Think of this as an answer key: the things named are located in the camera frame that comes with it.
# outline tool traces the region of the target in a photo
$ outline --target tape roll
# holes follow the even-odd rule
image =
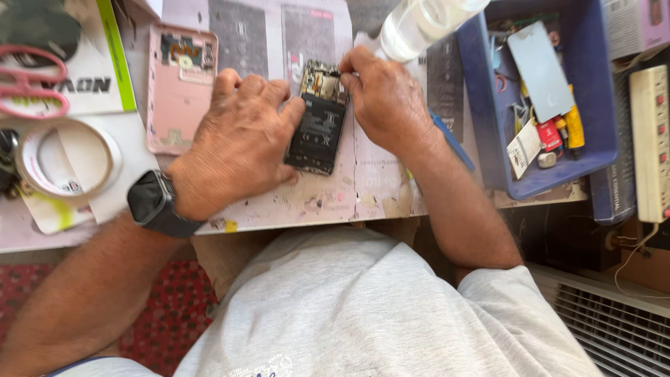
[[[52,183],[42,171],[38,154],[44,140],[59,127],[83,127],[92,132],[101,142],[107,155],[107,169],[99,182],[88,190],[73,191]],[[119,177],[123,158],[121,150],[107,132],[69,118],[55,118],[35,122],[29,126],[19,140],[15,156],[16,168],[21,177],[37,192],[57,199],[88,199],[108,189]]]

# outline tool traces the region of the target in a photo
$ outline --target red patterned floor mat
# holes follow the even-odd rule
[[[0,344],[28,295],[51,272],[47,264],[0,265]],[[196,261],[170,262],[153,283],[147,307],[119,342],[121,354],[157,374],[174,373],[212,322],[214,289]]]

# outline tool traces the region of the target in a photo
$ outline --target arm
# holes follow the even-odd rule
[[[284,80],[244,81],[223,70],[192,149],[169,168],[176,212],[205,220],[228,204],[295,184],[282,164],[305,105]],[[151,283],[181,240],[137,227],[124,213],[66,258],[30,296],[0,353],[0,377],[41,376],[115,342],[144,308]]]
[[[512,235],[482,189],[433,124],[419,83],[400,64],[385,62],[365,47],[340,63],[354,115],[374,143],[412,171],[426,201],[440,250],[461,281],[477,268],[522,264]]]

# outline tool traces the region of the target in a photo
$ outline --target air vent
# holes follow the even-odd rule
[[[670,319],[558,284],[553,308],[605,376],[670,376]]]

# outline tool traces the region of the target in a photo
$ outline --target pink phone back cover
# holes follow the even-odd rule
[[[174,46],[166,48],[164,36]],[[190,38],[192,46],[187,46],[190,43],[184,43],[184,38],[187,41]],[[211,50],[206,51],[207,44]],[[200,64],[198,54],[193,53],[197,48],[200,48]],[[180,155],[191,148],[200,120],[212,100],[217,55],[215,34],[160,23],[151,26],[147,147],[153,153]]]

